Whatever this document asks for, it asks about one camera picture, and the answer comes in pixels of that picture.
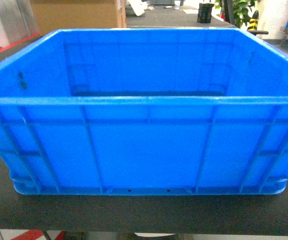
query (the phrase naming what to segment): black container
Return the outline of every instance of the black container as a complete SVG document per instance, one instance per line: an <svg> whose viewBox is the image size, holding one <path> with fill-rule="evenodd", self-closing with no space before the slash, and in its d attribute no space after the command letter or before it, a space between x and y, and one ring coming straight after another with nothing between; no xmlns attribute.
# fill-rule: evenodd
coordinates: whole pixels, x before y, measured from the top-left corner
<svg viewBox="0 0 288 240"><path fill-rule="evenodd" d="M209 24L212 20L213 3L200 3L197 21L202 24Z"/></svg>

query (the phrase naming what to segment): plastic storage bin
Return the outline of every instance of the plastic storage bin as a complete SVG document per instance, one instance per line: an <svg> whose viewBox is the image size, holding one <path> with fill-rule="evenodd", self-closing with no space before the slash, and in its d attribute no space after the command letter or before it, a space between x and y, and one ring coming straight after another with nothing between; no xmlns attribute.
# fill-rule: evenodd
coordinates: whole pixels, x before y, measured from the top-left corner
<svg viewBox="0 0 288 240"><path fill-rule="evenodd" d="M237 29L59 30L0 63L24 194L277 194L288 55Z"/></svg>

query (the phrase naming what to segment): red strip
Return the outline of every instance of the red strip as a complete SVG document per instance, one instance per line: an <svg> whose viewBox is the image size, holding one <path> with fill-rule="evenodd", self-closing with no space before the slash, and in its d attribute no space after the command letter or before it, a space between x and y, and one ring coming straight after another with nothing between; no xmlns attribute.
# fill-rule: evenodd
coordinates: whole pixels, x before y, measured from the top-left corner
<svg viewBox="0 0 288 240"><path fill-rule="evenodd" d="M16 46L16 45L18 45L18 44L22 44L23 42L25 42L25 41L27 41L27 40L30 40L30 39L32 39L33 37L36 37L36 36L38 36L38 35L39 35L39 32L38 32L38 33L35 33L35 34L31 35L31 36L28 36L28 37L26 37L26 38L24 38L24 39L22 39L22 40L19 40L18 42L15 42L15 43L13 43L13 44L11 44L11 45L8 45L8 46L6 46L6 47L3 47L2 49L0 49L0 52L1 52L1 51L4 51L4 50L7 50L7 49L10 49L10 48L12 48L12 47L14 47L14 46Z"/></svg>
<svg viewBox="0 0 288 240"><path fill-rule="evenodd" d="M55 238L55 240L63 240L65 237L66 232L61 231L60 234Z"/></svg>
<svg viewBox="0 0 288 240"><path fill-rule="evenodd" d="M42 231L40 230L29 230L22 235L19 235L11 240L36 240L39 237L43 236Z"/></svg>

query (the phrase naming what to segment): white floor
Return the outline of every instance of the white floor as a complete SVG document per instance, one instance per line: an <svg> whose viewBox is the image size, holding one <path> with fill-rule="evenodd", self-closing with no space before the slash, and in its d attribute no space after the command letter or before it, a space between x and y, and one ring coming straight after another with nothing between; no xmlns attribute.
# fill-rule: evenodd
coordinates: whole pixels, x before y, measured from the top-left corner
<svg viewBox="0 0 288 240"><path fill-rule="evenodd" d="M2 229L0 230L0 240L11 240L17 237L27 230L13 230ZM60 231L47 231L52 240L54 240ZM46 240L44 237L38 238L38 240ZM254 235L206 235L195 234L194 240L288 240L288 236L254 236Z"/></svg>
<svg viewBox="0 0 288 240"><path fill-rule="evenodd" d="M28 230L17 230L17 229L0 229L0 240L11 240L21 234L27 232ZM52 240L54 240L61 231L47 231L48 235ZM46 240L45 237L39 237L37 240Z"/></svg>

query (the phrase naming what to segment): floor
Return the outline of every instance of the floor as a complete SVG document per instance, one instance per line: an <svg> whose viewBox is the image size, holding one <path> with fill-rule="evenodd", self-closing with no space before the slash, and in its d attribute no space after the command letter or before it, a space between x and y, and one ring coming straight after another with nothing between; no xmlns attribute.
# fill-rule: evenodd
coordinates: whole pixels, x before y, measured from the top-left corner
<svg viewBox="0 0 288 240"><path fill-rule="evenodd" d="M47 231L52 240L62 240L61 231ZM39 230L0 229L0 240L46 240Z"/></svg>
<svg viewBox="0 0 288 240"><path fill-rule="evenodd" d="M62 240L61 231L47 231L52 240ZM86 235L87 240L121 240L128 237L119 237L115 232L89 232ZM288 240L288 236L253 236L253 235L211 235L211 234L193 234L187 239L193 240ZM0 229L0 240L46 240L38 230L13 230Z"/></svg>

